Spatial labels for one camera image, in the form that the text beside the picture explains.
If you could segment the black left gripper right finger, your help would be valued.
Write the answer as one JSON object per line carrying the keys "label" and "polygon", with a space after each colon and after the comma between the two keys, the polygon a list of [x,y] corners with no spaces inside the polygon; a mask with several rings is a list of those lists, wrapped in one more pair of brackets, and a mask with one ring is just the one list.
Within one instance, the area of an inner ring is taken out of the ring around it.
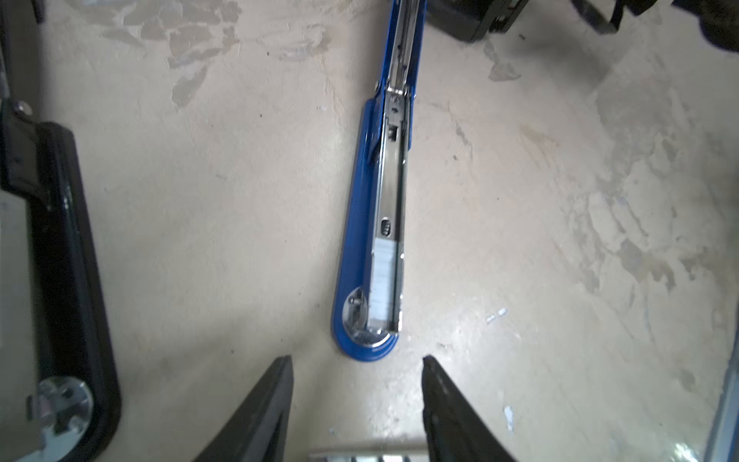
{"label": "black left gripper right finger", "polygon": [[431,461],[512,461],[437,359],[423,358],[423,426]]}

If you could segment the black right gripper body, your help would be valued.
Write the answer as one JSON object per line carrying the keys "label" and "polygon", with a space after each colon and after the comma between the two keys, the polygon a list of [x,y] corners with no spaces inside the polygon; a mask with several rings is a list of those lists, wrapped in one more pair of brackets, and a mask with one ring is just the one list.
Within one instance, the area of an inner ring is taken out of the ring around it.
{"label": "black right gripper body", "polygon": [[[521,16],[529,1],[448,1],[427,2],[427,19],[436,28],[461,42],[478,42],[489,34],[505,34]],[[614,1],[610,15],[594,1],[570,1],[578,16],[600,35],[619,31],[627,2]]]}

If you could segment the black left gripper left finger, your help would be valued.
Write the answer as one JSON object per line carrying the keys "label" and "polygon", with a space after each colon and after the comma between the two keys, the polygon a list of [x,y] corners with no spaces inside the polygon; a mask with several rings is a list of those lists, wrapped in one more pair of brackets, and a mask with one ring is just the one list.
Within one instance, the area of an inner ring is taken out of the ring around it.
{"label": "black left gripper left finger", "polygon": [[294,391],[292,357],[276,358],[197,461],[282,461]]}

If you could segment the silver staple strip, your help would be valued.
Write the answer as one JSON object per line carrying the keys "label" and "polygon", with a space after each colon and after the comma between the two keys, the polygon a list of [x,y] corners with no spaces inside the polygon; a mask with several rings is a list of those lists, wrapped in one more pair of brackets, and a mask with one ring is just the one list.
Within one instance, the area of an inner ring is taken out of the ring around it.
{"label": "silver staple strip", "polygon": [[392,321],[395,304],[398,244],[393,240],[375,238],[373,250],[369,321],[373,325],[386,325]]}

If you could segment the blue stapler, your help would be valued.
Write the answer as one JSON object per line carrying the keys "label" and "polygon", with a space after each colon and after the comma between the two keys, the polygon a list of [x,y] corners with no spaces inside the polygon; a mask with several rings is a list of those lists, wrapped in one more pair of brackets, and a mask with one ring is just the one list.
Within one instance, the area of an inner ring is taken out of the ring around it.
{"label": "blue stapler", "polygon": [[[361,115],[331,326],[348,357],[375,362],[396,346],[402,329],[405,200],[413,110],[425,28],[423,1],[395,1],[375,94]],[[375,238],[398,244],[393,317],[369,321]]]}

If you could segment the black stapler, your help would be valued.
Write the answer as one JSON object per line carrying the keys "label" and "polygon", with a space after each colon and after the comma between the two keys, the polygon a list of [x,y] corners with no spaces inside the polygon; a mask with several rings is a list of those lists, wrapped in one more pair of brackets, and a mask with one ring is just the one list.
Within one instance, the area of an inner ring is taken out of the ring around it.
{"label": "black stapler", "polygon": [[75,138],[38,114],[45,14],[1,5],[1,457],[92,461],[122,398]]}

